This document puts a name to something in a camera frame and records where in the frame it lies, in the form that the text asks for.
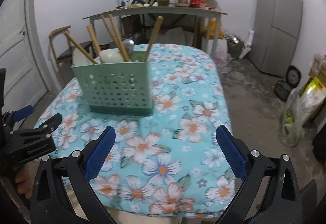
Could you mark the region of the left hand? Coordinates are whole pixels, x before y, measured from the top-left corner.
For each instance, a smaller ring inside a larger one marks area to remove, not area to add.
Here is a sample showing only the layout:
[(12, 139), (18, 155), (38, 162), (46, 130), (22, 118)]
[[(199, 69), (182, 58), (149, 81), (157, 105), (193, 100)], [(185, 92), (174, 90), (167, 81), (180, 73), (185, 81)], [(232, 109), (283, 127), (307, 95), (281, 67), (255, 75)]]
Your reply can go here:
[(25, 198), (32, 197), (33, 185), (39, 163), (36, 161), (29, 162), (20, 168), (15, 177), (18, 194), (24, 195)]

